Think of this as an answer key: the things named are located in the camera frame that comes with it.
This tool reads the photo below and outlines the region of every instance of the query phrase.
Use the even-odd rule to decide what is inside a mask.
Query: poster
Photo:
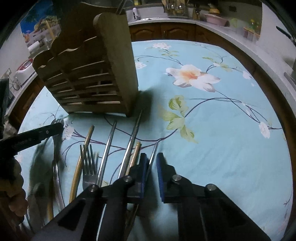
[[[53,34],[57,36],[61,32],[61,28],[53,8],[53,3],[51,0],[39,0],[20,23],[27,47],[36,41],[42,44],[52,40],[46,21]]]

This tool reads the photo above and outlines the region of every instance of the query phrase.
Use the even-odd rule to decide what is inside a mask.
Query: metal screw
[[[89,189],[90,192],[94,192],[94,191],[96,191],[98,188],[99,188],[99,187],[98,187],[97,185],[90,185],[90,186],[88,187],[88,189]]]
[[[180,176],[180,175],[178,175],[178,174],[175,174],[175,175],[172,176],[172,179],[173,179],[174,181],[180,181],[181,178],[182,178],[182,176]]]
[[[207,189],[208,189],[209,191],[214,191],[214,190],[217,189],[217,186],[216,186],[215,184],[208,184],[208,185],[207,185]]]
[[[124,176],[123,180],[128,183],[132,180],[132,178],[131,178],[131,176]]]

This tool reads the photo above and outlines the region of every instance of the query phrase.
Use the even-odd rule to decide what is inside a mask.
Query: pink bowl
[[[222,17],[210,14],[210,13],[205,13],[206,19],[208,23],[213,23],[216,25],[220,26],[225,26],[227,19],[224,19]]]

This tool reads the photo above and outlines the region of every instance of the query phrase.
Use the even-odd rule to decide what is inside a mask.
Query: human hand
[[[28,208],[28,201],[26,200],[26,192],[22,188],[24,179],[21,176],[22,168],[17,160],[14,159],[13,174],[15,180],[11,184],[7,179],[0,178],[0,191],[5,191],[9,196],[9,208],[17,216],[22,217],[26,214]]]

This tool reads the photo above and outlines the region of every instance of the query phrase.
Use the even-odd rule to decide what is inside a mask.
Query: fork
[[[98,173],[98,153],[93,154],[92,146],[90,146],[90,151],[88,146],[80,145],[80,154],[82,159],[82,188],[85,190],[88,186],[96,183],[97,173]]]

